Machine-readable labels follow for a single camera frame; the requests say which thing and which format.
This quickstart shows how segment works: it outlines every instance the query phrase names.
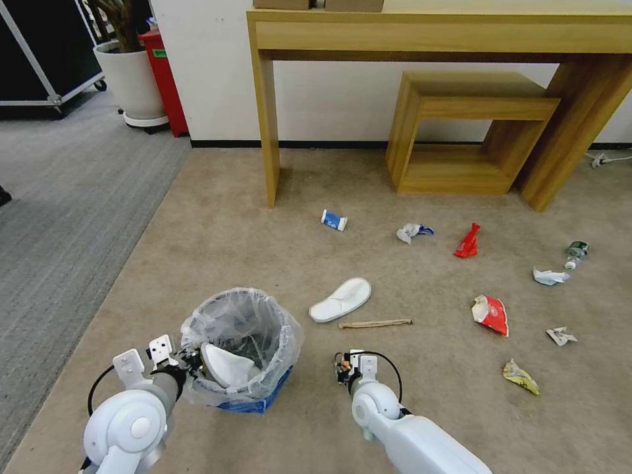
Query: white slipper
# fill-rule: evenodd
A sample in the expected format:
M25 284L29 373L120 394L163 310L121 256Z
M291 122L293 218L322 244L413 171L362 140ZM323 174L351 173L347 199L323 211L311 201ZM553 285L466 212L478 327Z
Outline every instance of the white slipper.
M309 315L317 323L333 321L362 306L369 296L369 282L364 278L351 278L341 284L328 298L309 308Z
M208 342L201 345L200 352L204 365L217 383L224 388L244 386L261 372L252 360L220 349Z

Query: white wall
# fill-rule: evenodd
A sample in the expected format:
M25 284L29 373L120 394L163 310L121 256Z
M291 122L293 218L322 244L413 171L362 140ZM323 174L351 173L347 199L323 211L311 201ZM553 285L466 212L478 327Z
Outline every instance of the white wall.
M245 11L252 0L152 0L193 140L258 140ZM281 140L387 140L404 69L518 70L546 86L555 65L276 62ZM433 122L422 140L481 140L481 122ZM632 95L599 142L632 142Z

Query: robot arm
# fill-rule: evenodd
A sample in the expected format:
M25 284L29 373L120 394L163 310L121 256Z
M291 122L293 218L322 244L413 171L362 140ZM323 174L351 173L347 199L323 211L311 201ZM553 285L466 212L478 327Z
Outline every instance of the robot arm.
M136 349L113 359L126 390L108 398L88 420L84 450L90 464L84 474L140 474L163 453L187 370L171 357L167 335L151 341L147 353L153 363L149 379Z
M410 414L375 378L377 357L351 351L336 364L349 384L352 414L366 439L377 438L402 474L491 474L489 468L431 420Z

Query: blue and white can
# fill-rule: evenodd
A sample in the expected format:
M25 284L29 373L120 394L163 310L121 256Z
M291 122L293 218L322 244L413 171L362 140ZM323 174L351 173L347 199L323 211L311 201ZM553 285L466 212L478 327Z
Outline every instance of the blue and white can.
M336 215L325 209L323 211L323 216L321 217L321 222L328 227L332 227L342 232L344 227L347 225L347 218Z

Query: table leg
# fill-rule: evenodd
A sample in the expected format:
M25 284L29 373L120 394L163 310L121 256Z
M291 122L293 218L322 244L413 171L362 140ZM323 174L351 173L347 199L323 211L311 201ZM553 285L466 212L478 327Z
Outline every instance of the table leg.
M562 63L547 89L562 101L523 168L522 196L544 211L632 88L632 55Z
M269 208L275 206L279 174L277 99L275 96L275 71L272 59L257 48L254 31L255 24L248 22L250 34L250 55L252 57L252 73L255 80L257 97L257 113L261 131L261 154L265 173L265 188Z

